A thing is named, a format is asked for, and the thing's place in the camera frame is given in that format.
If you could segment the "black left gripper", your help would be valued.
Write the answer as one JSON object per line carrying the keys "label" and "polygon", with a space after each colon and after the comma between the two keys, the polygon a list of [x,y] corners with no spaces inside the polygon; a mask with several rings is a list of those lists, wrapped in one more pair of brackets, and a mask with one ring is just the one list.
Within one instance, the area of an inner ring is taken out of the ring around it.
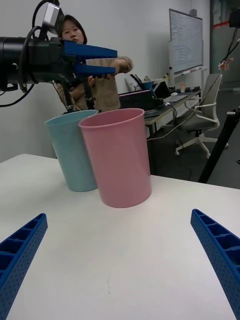
{"label": "black left gripper", "polygon": [[74,67],[75,58],[84,60],[117,58],[118,52],[113,49],[63,41],[60,37],[50,40],[31,40],[27,49],[27,73],[34,83],[48,83],[61,80],[71,82],[74,74],[78,77],[103,76],[114,74],[114,67],[78,64]]}

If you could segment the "person's left hand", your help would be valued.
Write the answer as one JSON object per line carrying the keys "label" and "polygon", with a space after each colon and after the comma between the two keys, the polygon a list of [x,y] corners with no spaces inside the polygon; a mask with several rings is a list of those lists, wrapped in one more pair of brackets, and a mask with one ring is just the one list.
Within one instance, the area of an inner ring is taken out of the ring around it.
{"label": "person's left hand", "polygon": [[119,74],[121,69],[125,69],[127,66],[128,65],[125,59],[119,59],[119,58],[115,59],[110,65],[111,68],[115,68],[115,73],[107,74],[106,78],[109,80],[110,78]]}

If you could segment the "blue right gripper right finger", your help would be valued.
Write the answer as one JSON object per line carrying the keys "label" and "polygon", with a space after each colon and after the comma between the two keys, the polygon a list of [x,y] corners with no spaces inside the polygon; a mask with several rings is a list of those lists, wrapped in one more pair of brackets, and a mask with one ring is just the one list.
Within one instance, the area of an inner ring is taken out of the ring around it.
{"label": "blue right gripper right finger", "polygon": [[193,209],[190,224],[195,231],[235,315],[240,319],[240,239]]}

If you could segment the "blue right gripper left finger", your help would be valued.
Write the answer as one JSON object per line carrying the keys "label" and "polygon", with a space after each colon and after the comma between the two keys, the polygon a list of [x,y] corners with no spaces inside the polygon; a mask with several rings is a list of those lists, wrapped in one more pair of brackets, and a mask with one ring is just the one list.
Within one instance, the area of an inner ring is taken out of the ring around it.
{"label": "blue right gripper left finger", "polygon": [[39,214],[0,243],[0,319],[5,320],[47,231]]}

